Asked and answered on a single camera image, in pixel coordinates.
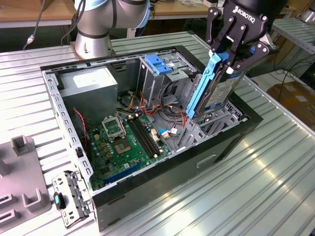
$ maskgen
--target cable on table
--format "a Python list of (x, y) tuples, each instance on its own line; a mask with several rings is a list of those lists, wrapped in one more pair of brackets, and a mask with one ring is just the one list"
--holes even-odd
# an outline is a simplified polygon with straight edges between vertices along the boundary
[(35, 40), (36, 31), (37, 31), (37, 28), (38, 28), (38, 24), (39, 24), (41, 15), (43, 14), (43, 11), (44, 11), (45, 3), (46, 3), (46, 0), (43, 0), (43, 3), (41, 4), (41, 9), (40, 9), (39, 15), (38, 15), (38, 17), (37, 17), (37, 21), (36, 21), (36, 25), (35, 25), (33, 34), (31, 34), (30, 37), (27, 39), (26, 44), (25, 44), (24, 47), (23, 47), (23, 50), (25, 50), (26, 47), (27, 47), (29, 44), (33, 43), (33, 41)]

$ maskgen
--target aluminum table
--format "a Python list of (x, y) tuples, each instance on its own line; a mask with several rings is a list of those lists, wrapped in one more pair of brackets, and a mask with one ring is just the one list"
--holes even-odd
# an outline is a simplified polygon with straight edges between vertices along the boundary
[[(118, 54), (184, 45), (206, 64), (209, 47), (187, 32), (113, 40)], [(315, 133), (248, 78), (236, 93), (263, 118), (222, 162), (99, 233), (92, 217), (66, 230), (51, 179), (72, 165), (39, 66), (77, 60), (69, 46), (0, 54), (0, 142), (32, 136), (52, 209), (3, 236), (304, 235), (315, 227)]]
[(306, 24), (297, 18), (276, 19), (272, 29), (310, 54), (315, 53), (315, 25)]

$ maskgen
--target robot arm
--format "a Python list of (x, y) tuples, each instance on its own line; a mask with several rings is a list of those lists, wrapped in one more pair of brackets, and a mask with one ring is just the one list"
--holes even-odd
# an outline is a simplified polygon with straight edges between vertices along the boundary
[[(82, 0), (75, 1), (76, 9), (79, 8), (80, 1)], [(150, 16), (149, 0), (85, 1), (75, 42), (76, 53), (84, 59), (113, 54), (109, 29), (142, 28)]]
[[(285, 3), (230, 0), (223, 16), (218, 8), (209, 8), (206, 42), (210, 61), (187, 108), (189, 118), (198, 119), (223, 107), (244, 71), (269, 54), (272, 41), (267, 31)], [(215, 35), (213, 26), (221, 16), (223, 27)]]
[[(223, 28), (216, 37), (213, 36), (213, 24), (222, 13), (218, 8), (210, 8), (206, 40), (212, 53), (225, 52), (230, 46), (226, 64), (237, 70), (266, 56), (269, 49), (263, 38), (285, 3), (286, 0), (230, 0), (224, 7)], [(261, 42), (257, 43), (253, 57), (246, 59), (238, 54), (241, 48), (257, 41)]]

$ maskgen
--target red cable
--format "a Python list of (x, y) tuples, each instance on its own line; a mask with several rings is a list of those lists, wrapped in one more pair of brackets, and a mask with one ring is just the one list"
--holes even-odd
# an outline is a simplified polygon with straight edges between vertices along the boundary
[(88, 143), (88, 140), (87, 140), (87, 130), (85, 128), (85, 122), (84, 122), (84, 118), (83, 116), (81, 115), (81, 113), (79, 113), (76, 109), (73, 109), (78, 115), (79, 117), (81, 118), (81, 121), (82, 121), (82, 124), (83, 124), (83, 129), (84, 129), (84, 141), (85, 141), (85, 150), (87, 149), (87, 143)]

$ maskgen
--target cardboard box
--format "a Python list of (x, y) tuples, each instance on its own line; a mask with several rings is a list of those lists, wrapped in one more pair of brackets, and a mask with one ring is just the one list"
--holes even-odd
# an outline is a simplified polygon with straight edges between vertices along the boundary
[[(281, 84), (277, 84), (268, 89), (267, 93), (277, 100), (280, 89)], [(315, 130), (315, 91), (298, 82), (284, 83), (279, 102)]]
[[(53, 2), (54, 0), (46, 0), (44, 10)], [(28, 10), (40, 11), (43, 0), (0, 0), (0, 5), (13, 6)]]

